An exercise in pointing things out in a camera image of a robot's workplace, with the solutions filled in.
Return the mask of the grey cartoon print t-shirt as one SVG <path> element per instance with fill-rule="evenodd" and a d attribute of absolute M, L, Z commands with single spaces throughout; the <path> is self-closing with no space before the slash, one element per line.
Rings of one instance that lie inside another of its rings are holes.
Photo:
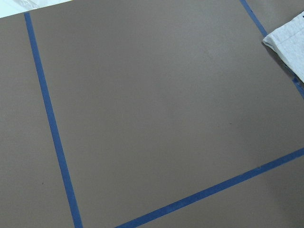
<path fill-rule="evenodd" d="M 270 47 L 281 60 L 304 80 L 304 13 L 268 34 L 263 43 Z"/>

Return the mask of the clear plastic bag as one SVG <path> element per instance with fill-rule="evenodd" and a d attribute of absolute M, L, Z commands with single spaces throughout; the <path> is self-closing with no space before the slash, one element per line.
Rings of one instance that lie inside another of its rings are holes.
<path fill-rule="evenodd" d="M 48 4 L 48 0 L 13 0 L 13 2 L 27 8 L 41 8 Z"/>

